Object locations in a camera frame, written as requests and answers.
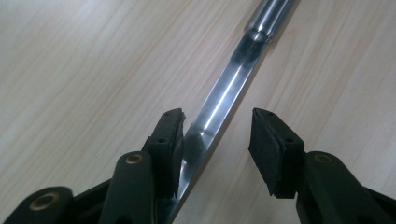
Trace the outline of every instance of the clamp jaw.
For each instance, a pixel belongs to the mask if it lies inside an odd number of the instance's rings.
[[[106,182],[75,197],[65,187],[39,190],[21,202],[6,224],[157,223],[162,211],[155,203],[177,195],[184,118],[181,109],[164,113],[142,151],[121,156]]]
[[[304,152],[304,142],[277,115],[255,108],[249,146],[271,195],[298,193],[301,223],[396,223],[396,201],[363,187],[334,155]]]

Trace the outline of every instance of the brass rivet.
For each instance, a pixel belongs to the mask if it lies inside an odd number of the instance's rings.
[[[315,161],[318,161],[320,163],[329,164],[329,163],[332,163],[332,158],[325,154],[317,154],[317,155],[315,155]]]
[[[30,203],[29,208],[33,211],[41,211],[52,206],[54,203],[58,202],[58,200],[59,200],[59,193],[57,192],[46,193],[34,199]]]
[[[125,159],[128,164],[137,164],[143,160],[141,155],[131,155]]]

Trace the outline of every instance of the wood grain surface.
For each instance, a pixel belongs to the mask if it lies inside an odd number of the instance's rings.
[[[0,1],[0,221],[38,189],[110,178],[166,110],[187,130],[258,4]],[[299,222],[248,154],[253,107],[396,198],[395,40],[395,1],[302,0],[175,223]]]

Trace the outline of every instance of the rubber jaw pad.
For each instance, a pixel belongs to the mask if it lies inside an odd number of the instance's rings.
[[[184,119],[184,113],[180,108],[164,113],[142,149],[147,151],[152,159],[157,199],[177,196],[184,150]]]
[[[304,162],[303,140],[277,115],[255,108],[248,150],[270,195],[294,198]]]

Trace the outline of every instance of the shiny metal rod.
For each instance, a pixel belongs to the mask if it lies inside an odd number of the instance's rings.
[[[213,143],[262,53],[295,0],[266,0],[250,19],[230,61],[184,137],[178,195],[157,201],[158,223],[171,223],[205,167]]]

